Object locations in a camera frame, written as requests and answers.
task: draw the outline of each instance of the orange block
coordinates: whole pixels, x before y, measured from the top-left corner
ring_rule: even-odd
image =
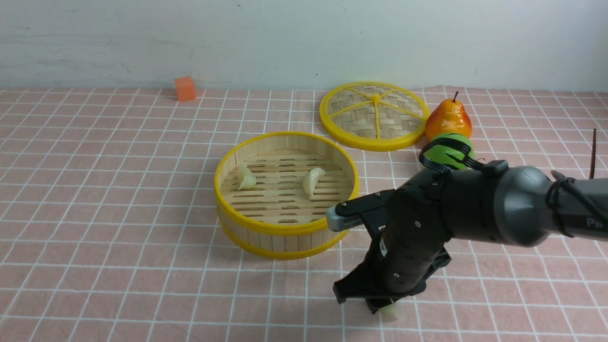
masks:
[[[189,76],[175,79],[175,90],[178,92],[178,101],[191,101],[196,99],[194,82]]]

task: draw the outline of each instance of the black cable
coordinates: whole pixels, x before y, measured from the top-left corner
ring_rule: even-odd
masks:
[[[608,218],[602,213],[602,210],[584,193],[582,193],[575,185],[576,179],[572,177],[562,177],[558,178],[547,191],[547,196],[545,197],[545,202],[547,206],[553,211],[553,215],[558,221],[558,227],[560,232],[567,236],[573,237],[568,234],[564,229],[564,222],[562,221],[561,215],[559,213],[559,191],[564,190],[576,198],[584,207],[589,211],[589,213],[594,216],[604,227],[608,227]]]

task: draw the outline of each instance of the bamboo steamer lid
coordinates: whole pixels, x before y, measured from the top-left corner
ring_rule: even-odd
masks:
[[[356,82],[330,91],[320,119],[334,139],[361,150],[387,152],[413,145],[430,112],[414,93],[379,82]]]

